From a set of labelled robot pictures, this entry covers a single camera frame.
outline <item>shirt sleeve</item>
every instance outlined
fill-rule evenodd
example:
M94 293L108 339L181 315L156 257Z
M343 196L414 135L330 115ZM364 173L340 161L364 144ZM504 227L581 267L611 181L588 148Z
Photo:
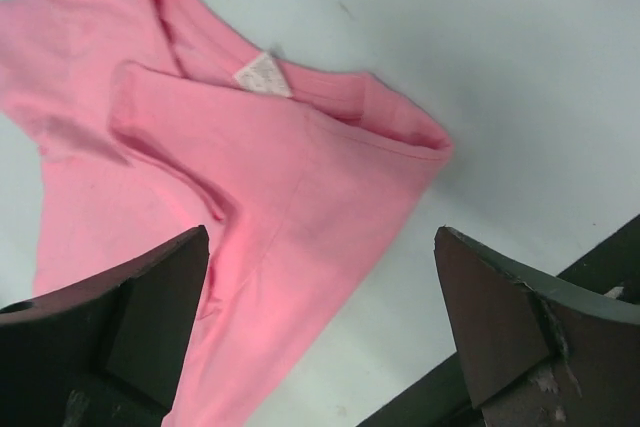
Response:
M56 0L0 2L0 111L41 150L60 144L53 127L73 109L70 21Z

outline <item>pink t-shirt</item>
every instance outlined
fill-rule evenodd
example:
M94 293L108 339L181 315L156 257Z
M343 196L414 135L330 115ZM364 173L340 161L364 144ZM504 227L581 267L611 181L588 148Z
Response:
M368 74L279 61L291 98L243 90L260 51L199 0L8 0L0 34L0 108L42 154L35 294L209 231L166 427L242 425L452 152Z

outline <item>white table surface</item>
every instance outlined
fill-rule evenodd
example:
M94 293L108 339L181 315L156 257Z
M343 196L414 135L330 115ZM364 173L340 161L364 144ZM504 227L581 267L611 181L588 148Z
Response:
M289 60L373 71L458 145L250 426L352 427L454 351L438 226L556 274L640 211L640 0L205 1ZM30 296L42 186L35 146L1 116L0 167L8 304Z

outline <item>neckline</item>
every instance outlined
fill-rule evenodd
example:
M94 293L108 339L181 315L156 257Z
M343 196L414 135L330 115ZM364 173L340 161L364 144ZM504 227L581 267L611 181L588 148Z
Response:
M160 23L182 18L195 50L229 79L262 53L219 18L202 0L151 0ZM169 19L163 19L161 7ZM179 68L171 39L163 29L159 46ZM329 73L275 59L296 102L324 115L315 116L326 129L359 142L375 145L409 157L446 162L453 144L442 127L409 99L387 88L366 72Z
M219 18L202 0L155 1L161 2L169 14L179 10L183 17L191 20L194 43L230 78L263 52ZM164 42L171 51L169 39L165 37ZM371 84L369 74L320 72L282 59L276 59L276 62L295 100L311 104L336 119L357 122L364 115Z

